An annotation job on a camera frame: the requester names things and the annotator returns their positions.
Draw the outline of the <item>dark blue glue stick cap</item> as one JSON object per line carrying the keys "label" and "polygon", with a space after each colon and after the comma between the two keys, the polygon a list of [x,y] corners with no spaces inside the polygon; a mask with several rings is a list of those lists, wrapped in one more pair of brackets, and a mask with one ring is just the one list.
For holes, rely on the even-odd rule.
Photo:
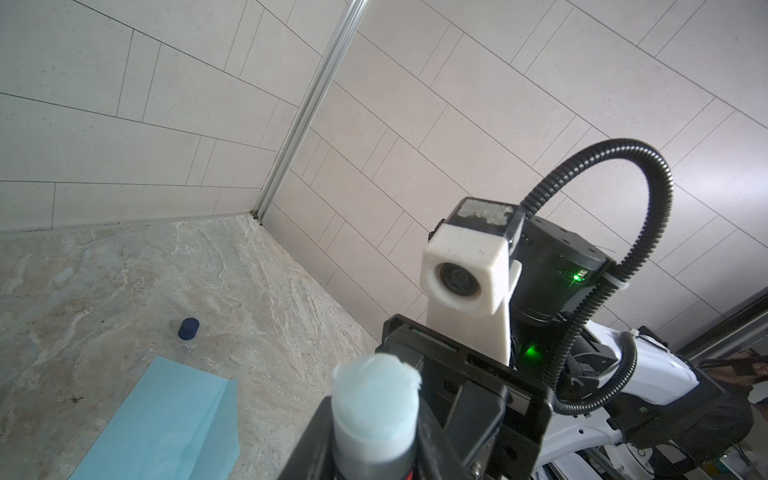
{"label": "dark blue glue stick cap", "polygon": [[196,337],[199,328],[200,322],[198,319],[193,317],[185,318],[179,325],[177,336],[184,341],[192,340]]}

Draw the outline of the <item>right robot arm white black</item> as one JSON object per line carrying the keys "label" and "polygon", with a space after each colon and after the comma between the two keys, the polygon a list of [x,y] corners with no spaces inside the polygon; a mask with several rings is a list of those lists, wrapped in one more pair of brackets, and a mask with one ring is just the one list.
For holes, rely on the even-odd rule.
{"label": "right robot arm white black", "polygon": [[[539,216],[567,183],[624,160],[644,175],[643,227],[621,260]],[[462,199],[430,233],[418,324],[391,317],[380,351],[422,376],[419,479],[529,479],[575,453],[616,479],[680,478],[733,441],[732,392],[651,330],[594,314],[650,258],[669,220],[672,172],[634,139],[574,154],[520,204]]]}

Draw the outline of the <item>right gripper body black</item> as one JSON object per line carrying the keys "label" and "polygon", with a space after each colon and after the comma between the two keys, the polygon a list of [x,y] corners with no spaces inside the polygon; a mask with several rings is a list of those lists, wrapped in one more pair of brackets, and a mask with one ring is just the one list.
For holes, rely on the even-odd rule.
{"label": "right gripper body black", "polygon": [[388,319],[377,352],[421,376],[424,400],[470,479],[528,479],[553,416],[553,391],[402,315]]}

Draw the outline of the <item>blue white glue stick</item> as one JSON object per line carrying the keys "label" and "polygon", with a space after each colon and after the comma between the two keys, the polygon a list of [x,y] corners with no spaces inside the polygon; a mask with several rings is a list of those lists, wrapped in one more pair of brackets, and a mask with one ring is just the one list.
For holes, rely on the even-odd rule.
{"label": "blue white glue stick", "polygon": [[420,373],[376,353],[333,371],[333,460],[338,479],[414,477]]}

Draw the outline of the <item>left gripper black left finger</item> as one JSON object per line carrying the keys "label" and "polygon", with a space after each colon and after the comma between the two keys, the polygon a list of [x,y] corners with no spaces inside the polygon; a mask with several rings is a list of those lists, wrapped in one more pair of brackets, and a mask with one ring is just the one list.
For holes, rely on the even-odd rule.
{"label": "left gripper black left finger", "polygon": [[333,417],[331,397],[319,404],[292,451],[279,480],[333,480]]}

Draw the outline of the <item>teal paper envelope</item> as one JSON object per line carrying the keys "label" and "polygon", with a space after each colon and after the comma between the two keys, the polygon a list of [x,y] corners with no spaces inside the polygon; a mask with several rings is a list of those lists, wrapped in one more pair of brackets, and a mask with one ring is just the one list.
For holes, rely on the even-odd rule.
{"label": "teal paper envelope", "polygon": [[238,387],[155,358],[73,479],[226,479],[240,454]]}

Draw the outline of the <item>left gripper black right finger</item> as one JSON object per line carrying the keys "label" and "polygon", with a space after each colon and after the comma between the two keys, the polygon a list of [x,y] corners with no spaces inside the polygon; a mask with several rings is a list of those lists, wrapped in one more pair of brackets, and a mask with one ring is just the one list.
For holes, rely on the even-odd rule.
{"label": "left gripper black right finger", "polygon": [[417,418],[415,478],[421,480],[470,479],[443,427],[421,400]]}

